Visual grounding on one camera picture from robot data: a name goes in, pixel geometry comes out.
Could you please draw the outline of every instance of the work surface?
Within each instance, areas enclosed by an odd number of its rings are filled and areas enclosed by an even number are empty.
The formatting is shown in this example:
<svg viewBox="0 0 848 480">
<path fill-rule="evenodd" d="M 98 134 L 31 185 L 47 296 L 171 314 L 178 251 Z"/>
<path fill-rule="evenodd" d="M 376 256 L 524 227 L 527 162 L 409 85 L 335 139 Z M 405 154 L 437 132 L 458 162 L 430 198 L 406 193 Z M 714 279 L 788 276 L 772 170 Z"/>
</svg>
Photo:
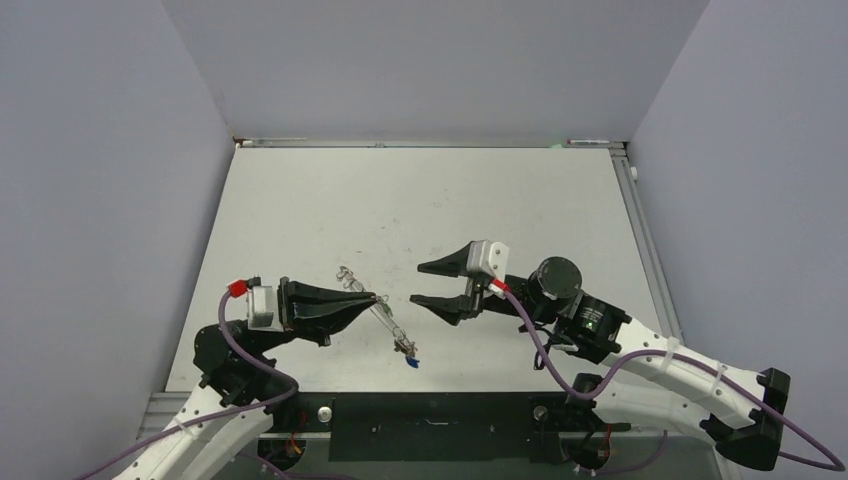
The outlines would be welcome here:
<svg viewBox="0 0 848 480">
<path fill-rule="evenodd" d="M 452 297 L 464 279 L 419 274 L 416 265 L 471 240 L 510 246 L 508 272 L 527 276 L 549 256 L 582 271 L 584 289 L 660 325 L 609 152 L 603 149 L 242 148 L 227 177 L 212 236 L 168 378 L 189 391 L 197 331 L 216 322 L 225 286 L 262 276 L 338 288 L 340 265 L 388 295 L 395 319 L 419 348 L 413 370 L 370 313 L 319 348 L 305 341 L 269 352 L 302 391 L 546 391 L 531 367 L 520 320 L 483 313 L 451 327 L 411 304 L 410 294 Z M 244 318 L 242 299 L 228 319 Z M 552 355 L 563 376 L 601 372 Z M 622 373 L 617 380 L 643 382 Z"/>
</svg>

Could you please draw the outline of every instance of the white table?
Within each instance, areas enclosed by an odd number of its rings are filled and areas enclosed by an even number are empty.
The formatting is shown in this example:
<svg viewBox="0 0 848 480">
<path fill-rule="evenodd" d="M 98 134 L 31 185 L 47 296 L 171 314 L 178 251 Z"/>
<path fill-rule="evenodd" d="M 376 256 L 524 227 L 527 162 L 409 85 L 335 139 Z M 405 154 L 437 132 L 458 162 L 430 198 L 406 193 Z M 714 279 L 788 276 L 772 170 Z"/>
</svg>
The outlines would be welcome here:
<svg viewBox="0 0 848 480">
<path fill-rule="evenodd" d="M 189 391 L 197 331 L 215 323 L 235 278 L 282 276 L 338 288 L 340 265 L 389 296 L 419 347 L 413 370 L 369 313 L 319 348 L 296 341 L 269 356 L 302 391 L 473 392 L 558 390 L 531 368 L 520 320 L 494 313 L 450 327 L 409 303 L 410 294 L 454 296 L 463 279 L 419 274 L 416 265 L 470 240 L 511 247 L 509 273 L 528 275 L 559 255 L 581 269 L 584 289 L 660 330 L 613 163 L 604 149 L 242 148 L 227 177 L 167 391 Z M 243 318 L 241 299 L 229 319 Z M 602 372 L 554 354 L 567 380 Z M 623 382 L 650 385 L 622 373 Z"/>
</svg>

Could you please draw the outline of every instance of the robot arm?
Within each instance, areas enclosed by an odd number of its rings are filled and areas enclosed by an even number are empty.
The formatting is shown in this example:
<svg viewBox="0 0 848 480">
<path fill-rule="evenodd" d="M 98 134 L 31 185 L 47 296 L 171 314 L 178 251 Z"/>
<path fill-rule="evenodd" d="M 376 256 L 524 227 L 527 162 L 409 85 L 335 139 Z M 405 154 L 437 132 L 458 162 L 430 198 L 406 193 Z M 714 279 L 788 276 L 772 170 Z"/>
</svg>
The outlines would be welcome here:
<svg viewBox="0 0 848 480">
<path fill-rule="evenodd" d="M 456 326 L 484 310 L 519 315 L 506 298 L 505 292 L 510 292 L 528 315 L 519 331 L 528 331 L 532 325 L 529 333 L 537 347 L 542 345 L 535 330 L 545 328 L 550 332 L 546 350 L 563 350 L 613 370 L 623 368 L 666 389 L 620 388 L 610 383 L 600 394 L 590 395 L 588 392 L 609 380 L 584 378 L 589 388 L 570 394 L 575 408 L 591 411 L 608 424 L 626 422 L 678 431 L 714 444 L 719 453 L 741 465 L 774 468 L 782 424 L 726 384 L 734 382 L 782 414 L 788 375 L 776 369 L 758 373 L 731 367 L 654 332 L 623 310 L 583 291 L 580 270 L 565 258 L 548 258 L 522 278 L 506 274 L 508 257 L 506 245 L 476 241 L 447 257 L 423 263 L 419 272 L 468 277 L 465 294 L 454 298 L 413 295 L 410 300 Z M 682 359 L 711 367 L 714 373 Z"/>
<path fill-rule="evenodd" d="M 243 294 L 247 320 L 225 321 L 226 300 Z M 261 285 L 259 278 L 234 282 L 221 301 L 219 324 L 204 327 L 195 337 L 194 364 L 203 372 L 200 384 L 165 430 L 146 440 L 150 446 L 115 478 L 212 478 L 271 427 L 273 415 L 286 416 L 296 393 L 294 379 L 281 372 L 272 375 L 253 362 L 272 369 L 274 361 L 263 352 L 298 338 L 328 346 L 331 335 L 377 302 L 370 292 L 327 290 L 288 278 L 281 279 L 276 290 Z M 222 328 L 253 362 L 232 347 Z"/>
</svg>

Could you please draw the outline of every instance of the wall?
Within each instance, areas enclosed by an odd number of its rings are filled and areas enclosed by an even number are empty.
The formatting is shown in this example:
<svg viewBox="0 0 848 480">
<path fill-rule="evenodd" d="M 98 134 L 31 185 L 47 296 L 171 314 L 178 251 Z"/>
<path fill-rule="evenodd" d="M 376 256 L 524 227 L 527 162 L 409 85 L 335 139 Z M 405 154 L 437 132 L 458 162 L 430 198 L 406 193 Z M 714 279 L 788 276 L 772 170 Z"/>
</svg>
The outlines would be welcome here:
<svg viewBox="0 0 848 480">
<path fill-rule="evenodd" d="M 236 136 L 630 139 L 707 0 L 164 0 Z"/>
<path fill-rule="evenodd" d="M 162 386 L 232 141 L 158 0 L 12 0 L 0 150 L 0 465 L 67 479 Z"/>
<path fill-rule="evenodd" d="M 839 0 L 713 0 L 630 145 L 687 342 L 790 373 L 788 414 L 843 459 L 845 18 Z M 784 449 L 817 455 L 791 432 Z"/>
</svg>

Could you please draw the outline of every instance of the transparent plastic tube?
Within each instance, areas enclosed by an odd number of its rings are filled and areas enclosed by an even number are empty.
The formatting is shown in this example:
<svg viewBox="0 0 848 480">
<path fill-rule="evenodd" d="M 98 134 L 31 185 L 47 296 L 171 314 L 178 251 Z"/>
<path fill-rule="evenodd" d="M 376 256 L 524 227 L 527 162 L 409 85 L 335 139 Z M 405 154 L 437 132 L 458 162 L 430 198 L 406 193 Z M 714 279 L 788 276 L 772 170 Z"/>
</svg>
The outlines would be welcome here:
<svg viewBox="0 0 848 480">
<path fill-rule="evenodd" d="M 353 276 L 353 272 L 345 266 L 339 267 L 339 273 L 336 275 L 336 280 L 342 282 L 342 286 L 345 290 L 349 290 L 351 292 L 366 291 L 362 282 L 357 280 L 356 277 Z M 403 329 L 395 323 L 392 315 L 392 309 L 389 307 L 389 303 L 387 302 L 388 297 L 378 296 L 378 299 L 379 301 L 377 304 L 369 310 L 371 310 L 371 313 L 380 320 L 380 323 L 382 323 L 395 338 L 395 351 L 406 355 L 407 363 L 409 363 L 410 366 L 417 367 L 418 364 L 415 359 L 415 354 L 418 349 L 415 348 L 415 342 L 411 342 L 409 338 L 407 338 L 406 332 L 404 332 Z"/>
</svg>

